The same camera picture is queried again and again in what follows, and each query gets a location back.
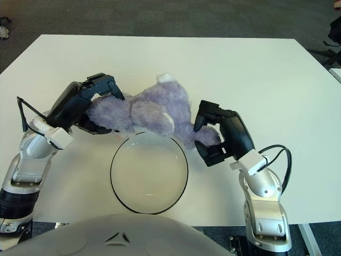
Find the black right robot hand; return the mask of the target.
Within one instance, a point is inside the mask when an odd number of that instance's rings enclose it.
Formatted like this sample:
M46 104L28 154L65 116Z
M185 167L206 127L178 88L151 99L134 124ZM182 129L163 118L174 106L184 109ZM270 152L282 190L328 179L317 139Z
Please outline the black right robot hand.
M223 162L233 157L236 161L255 148L253 140L240 115L233 110L222 109L218 104L201 100L194 123L198 132L204 125L219 124L223 142L206 146L196 140L196 149L207 166Z

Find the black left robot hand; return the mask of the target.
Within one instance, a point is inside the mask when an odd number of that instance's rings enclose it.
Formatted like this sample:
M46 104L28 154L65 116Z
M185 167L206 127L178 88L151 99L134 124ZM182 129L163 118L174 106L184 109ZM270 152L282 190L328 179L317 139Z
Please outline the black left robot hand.
M114 77L99 73L84 82L71 82L52 106L46 117L47 124L67 132L75 125L93 135L110 133L111 129L96 125L86 114L95 94L110 94L117 99L125 99Z

